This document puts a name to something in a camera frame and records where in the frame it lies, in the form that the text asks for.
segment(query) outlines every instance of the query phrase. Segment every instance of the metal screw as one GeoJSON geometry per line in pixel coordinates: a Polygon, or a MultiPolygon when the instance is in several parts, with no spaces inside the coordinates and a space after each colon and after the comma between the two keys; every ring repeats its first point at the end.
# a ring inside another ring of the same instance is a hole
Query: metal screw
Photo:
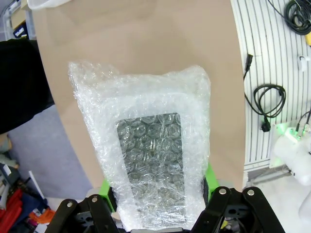
{"type": "Polygon", "coordinates": [[[220,193],[221,195],[223,195],[223,194],[226,194],[227,191],[226,191],[224,188],[222,188],[221,190],[219,190],[219,193],[220,193]]]}
{"type": "Polygon", "coordinates": [[[249,196],[253,196],[255,194],[255,192],[254,192],[254,190],[250,189],[250,190],[247,191],[247,194],[249,196]]]}

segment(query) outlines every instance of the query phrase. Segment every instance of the orange object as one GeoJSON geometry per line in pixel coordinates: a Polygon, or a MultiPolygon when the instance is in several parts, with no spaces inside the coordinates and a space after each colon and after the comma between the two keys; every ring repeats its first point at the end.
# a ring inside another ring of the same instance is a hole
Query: orange object
{"type": "Polygon", "coordinates": [[[55,211],[48,208],[39,217],[35,215],[34,212],[31,212],[28,216],[39,224],[46,224],[46,223],[51,222],[52,218],[54,217],[54,214],[55,214],[55,211]]]}

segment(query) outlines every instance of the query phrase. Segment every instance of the yellow connector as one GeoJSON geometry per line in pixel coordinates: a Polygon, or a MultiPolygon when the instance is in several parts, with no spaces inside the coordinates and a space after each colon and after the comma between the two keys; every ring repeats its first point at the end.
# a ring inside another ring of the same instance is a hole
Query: yellow connector
{"type": "Polygon", "coordinates": [[[311,33],[309,33],[308,35],[306,35],[306,41],[307,41],[307,44],[309,46],[311,46],[311,33]]]}

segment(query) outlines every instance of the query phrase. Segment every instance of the red object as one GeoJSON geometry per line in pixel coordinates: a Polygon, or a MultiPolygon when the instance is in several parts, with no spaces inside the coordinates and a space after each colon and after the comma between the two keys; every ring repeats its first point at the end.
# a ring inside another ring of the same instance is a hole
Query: red object
{"type": "Polygon", "coordinates": [[[22,211],[20,200],[22,191],[18,189],[6,203],[6,210],[0,210],[0,233],[8,233],[22,211]]]}

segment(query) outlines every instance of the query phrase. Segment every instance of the white plastic container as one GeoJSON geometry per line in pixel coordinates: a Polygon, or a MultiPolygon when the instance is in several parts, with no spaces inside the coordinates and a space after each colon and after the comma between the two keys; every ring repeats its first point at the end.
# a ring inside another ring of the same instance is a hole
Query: white plastic container
{"type": "Polygon", "coordinates": [[[309,154],[311,138],[306,134],[297,139],[290,132],[291,130],[294,131],[288,128],[286,133],[276,141],[274,153],[285,162],[299,183],[311,185],[311,155],[309,154]]]}
{"type": "Polygon", "coordinates": [[[28,6],[32,10],[39,10],[42,8],[56,7],[71,0],[28,0],[28,6]]]}

